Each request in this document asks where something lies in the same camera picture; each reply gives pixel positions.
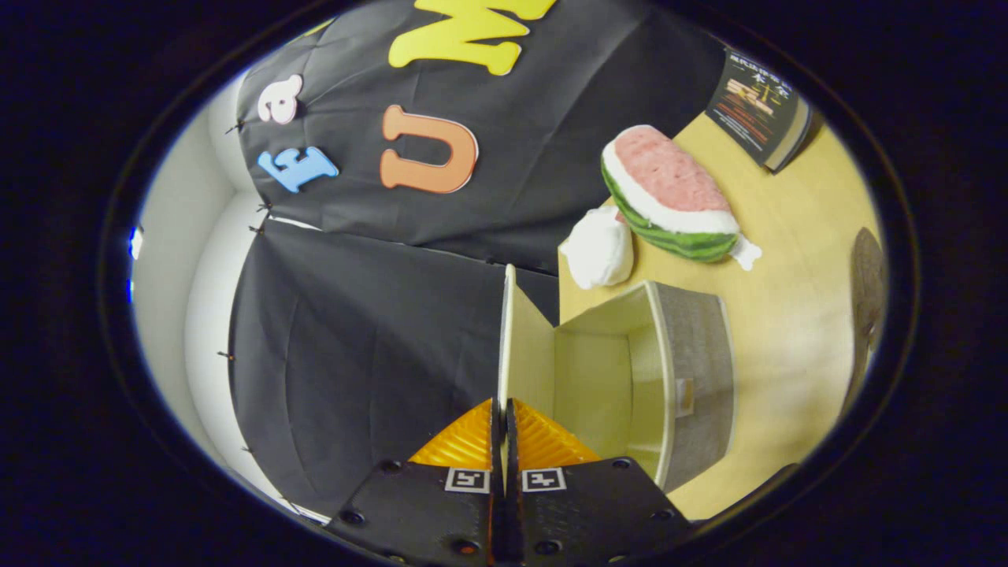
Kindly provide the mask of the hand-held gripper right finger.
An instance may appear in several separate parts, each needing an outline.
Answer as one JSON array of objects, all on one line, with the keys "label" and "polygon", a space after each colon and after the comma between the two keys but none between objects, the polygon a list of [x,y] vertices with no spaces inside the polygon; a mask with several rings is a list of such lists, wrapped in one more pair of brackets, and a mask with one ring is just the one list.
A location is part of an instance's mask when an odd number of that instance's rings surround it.
[{"label": "hand-held gripper right finger", "polygon": [[505,413],[504,562],[630,566],[680,544],[694,525],[629,456],[598,458],[517,399]]}]

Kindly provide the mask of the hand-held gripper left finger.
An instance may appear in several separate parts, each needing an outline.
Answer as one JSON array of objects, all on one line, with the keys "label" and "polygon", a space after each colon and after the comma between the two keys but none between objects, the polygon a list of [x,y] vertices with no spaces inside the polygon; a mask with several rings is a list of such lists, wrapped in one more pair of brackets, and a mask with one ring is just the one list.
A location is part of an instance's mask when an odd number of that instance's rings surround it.
[{"label": "hand-held gripper left finger", "polygon": [[495,566],[505,493],[498,399],[407,460],[382,460],[335,512],[339,541],[400,566]]}]

